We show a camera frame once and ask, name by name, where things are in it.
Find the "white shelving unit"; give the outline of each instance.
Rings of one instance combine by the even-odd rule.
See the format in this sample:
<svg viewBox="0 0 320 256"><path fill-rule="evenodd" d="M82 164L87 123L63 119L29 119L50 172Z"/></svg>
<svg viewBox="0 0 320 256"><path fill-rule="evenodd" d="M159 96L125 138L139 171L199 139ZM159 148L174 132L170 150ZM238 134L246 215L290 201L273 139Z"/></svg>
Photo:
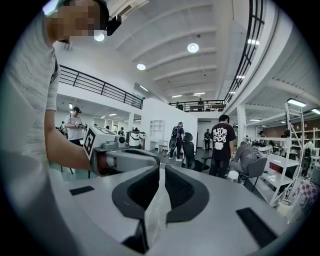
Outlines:
<svg viewBox="0 0 320 256"><path fill-rule="evenodd" d="M295 131L294 127L292 126L290 122L290 115L293 116L299 116L301 118L301 138L298 138L297 132ZM280 114L277 114L275 116L268 117L266 119L263 119L257 123L263 124L264 122L269 122L272 119L277 120L279 118ZM282 157L280 155L276 154L270 154L268 155L268 160L265 165L265 171L267 173L262 173L262 175L259 177L255 188L259 191L259 193L262 195L262 197L270 204L273 205L275 201L281 196L281 194L278 194L279 189L283 185L288 185L287 189L290 189L289 194L287 197L290 196L290 193L292 192L292 188L295 184L296 179L298 178L300 171L301 171L301 164L303 160L303 146L304 146L304 140L305 140L305 124L304 124L304 117L303 117L303 112L302 109L300 110L294 110L294 109L289 109L288 103L285 104L285 116L286 116L286 124L287 124L287 130L290 131L290 134L292 136L287 137L287 138L278 138L278 137L254 137L254 138L249 138L253 140L264 140L264 141L280 141L280 142L285 142L287 146L287 152L291 152L291 148L295 147L300 148L300 157L299 161L289 159L289 153L286 154L286 157ZM297 141L299 145L292 145L292 141ZM280 166L283 168L282 173L279 173L271 168L269 168L270 163L273 163L277 166ZM288 167L294 167L296 166L296 170L293 174L293 178L289 178L286 176L286 171ZM255 183L256 178L251 178L249 179L252 184Z"/></svg>

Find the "white shelf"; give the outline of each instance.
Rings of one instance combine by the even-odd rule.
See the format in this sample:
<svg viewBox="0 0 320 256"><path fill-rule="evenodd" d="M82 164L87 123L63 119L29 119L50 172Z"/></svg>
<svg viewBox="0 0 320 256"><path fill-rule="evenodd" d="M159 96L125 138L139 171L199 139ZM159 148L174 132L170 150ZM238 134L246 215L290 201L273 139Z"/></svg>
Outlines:
<svg viewBox="0 0 320 256"><path fill-rule="evenodd" d="M265 179L267 182L269 182L272 186L274 187L280 187L282 185L286 185L286 184L289 184L290 182L292 182L292 179L287 177L287 176L284 176L283 177L283 181L282 183L280 183L281 181L281 176L282 174L271 169L271 168L265 168L264 169L265 171L267 171L267 173L262 173L262 178Z"/></svg>
<svg viewBox="0 0 320 256"><path fill-rule="evenodd" d="M257 179L256 177L249 178L249 181L252 183L252 185L254 185L256 182L256 179ZM256 190L259 191L259 193L262 195L264 200L267 203L270 203L275 192L260 177L258 178L258 180L256 182L255 188L256 188Z"/></svg>
<svg viewBox="0 0 320 256"><path fill-rule="evenodd" d="M276 155L276 154L268 155L268 161L270 163L273 163L273 164L280 166L282 168L291 167L291 166L298 166L300 164L298 161L288 159L288 164L286 166L286 158L284 158L280 155Z"/></svg>

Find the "gray chair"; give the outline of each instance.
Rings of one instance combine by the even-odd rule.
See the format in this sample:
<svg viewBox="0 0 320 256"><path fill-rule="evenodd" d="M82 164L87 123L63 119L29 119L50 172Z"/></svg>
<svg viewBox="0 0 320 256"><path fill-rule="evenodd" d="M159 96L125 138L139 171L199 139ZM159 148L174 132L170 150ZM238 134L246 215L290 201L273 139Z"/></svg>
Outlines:
<svg viewBox="0 0 320 256"><path fill-rule="evenodd" d="M256 180L255 180L255 183L253 185L252 191L254 191L254 189L256 187L256 184L257 184L257 181L259 179L259 176L261 176L262 173L265 170L265 166L266 166L267 160L268 159L266 157L262 157L262 158L259 158L258 160L254 161L252 163L249 163L248 166L247 166L248 173L245 173L245 172L242 172L242 171L238 171L239 173L242 174L242 177L245 177L245 182L244 183L246 183L247 179L256 177Z"/></svg>

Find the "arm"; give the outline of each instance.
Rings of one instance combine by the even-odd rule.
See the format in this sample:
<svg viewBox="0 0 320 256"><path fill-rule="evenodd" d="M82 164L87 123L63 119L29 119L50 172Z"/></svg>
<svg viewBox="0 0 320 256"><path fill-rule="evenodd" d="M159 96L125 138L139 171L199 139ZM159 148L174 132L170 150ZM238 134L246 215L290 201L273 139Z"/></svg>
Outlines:
<svg viewBox="0 0 320 256"><path fill-rule="evenodd" d="M84 149L66 140L66 138L55 129L54 110L47 110L45 112L44 136L46 155L50 161L61 166L75 169L91 169L89 159Z"/></svg>

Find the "person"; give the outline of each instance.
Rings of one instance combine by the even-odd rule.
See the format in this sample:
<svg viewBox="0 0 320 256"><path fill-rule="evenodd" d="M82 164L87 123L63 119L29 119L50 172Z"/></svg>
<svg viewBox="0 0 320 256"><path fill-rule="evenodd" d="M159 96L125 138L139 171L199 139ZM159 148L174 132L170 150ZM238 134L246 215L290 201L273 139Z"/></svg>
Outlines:
<svg viewBox="0 0 320 256"><path fill-rule="evenodd" d="M75 106L72 109L72 114L69 114L65 119L65 127L69 134L68 140L78 146L81 146L80 140L83 139L83 125L79 117L80 113L82 113L81 110Z"/></svg>
<svg viewBox="0 0 320 256"><path fill-rule="evenodd" d="M60 66L53 43L71 36L93 35L94 30L104 31L108 20L109 11L102 0L64 1L56 12L46 16L41 11L31 21L8 59L0 80L1 102L8 102L7 107L11 108L13 103L4 98L11 97L4 94L10 90L25 105L23 114L28 113L30 124L23 128L19 154L37 161L43 170L49 169L49 161L74 169L91 169L84 149L67 141L55 128ZM101 159L99 156L98 165L107 167L105 156Z"/></svg>
<svg viewBox="0 0 320 256"><path fill-rule="evenodd" d="M181 162L182 159L180 158L180 151L181 151L181 146L182 146L182 139L183 136L185 135L185 131L183 128L183 123L179 122L177 126L173 127L172 129L172 134L171 134L171 138L175 139L175 147L173 149L170 150L170 155L169 155L169 159L171 160L174 156L174 152L175 152L175 148L176 148L176 156L175 156L175 160L177 162Z"/></svg>
<svg viewBox="0 0 320 256"><path fill-rule="evenodd" d="M226 174L234 149L233 140L237 138L233 127L229 125L229 120L229 116L222 114L219 123L211 131L213 150L209 174L220 178Z"/></svg>
<svg viewBox="0 0 320 256"><path fill-rule="evenodd" d="M118 135L122 135L122 136L125 135L125 131L123 127L121 127L120 131L118 131Z"/></svg>
<svg viewBox="0 0 320 256"><path fill-rule="evenodd" d="M237 172L248 174L248 164L256 161L256 150L253 146L249 145L246 141L242 141L240 147L235 153L234 159L230 162L230 167L234 168Z"/></svg>
<svg viewBox="0 0 320 256"><path fill-rule="evenodd" d="M204 148L206 151L210 150L210 135L209 129L206 129L206 132L204 133Z"/></svg>

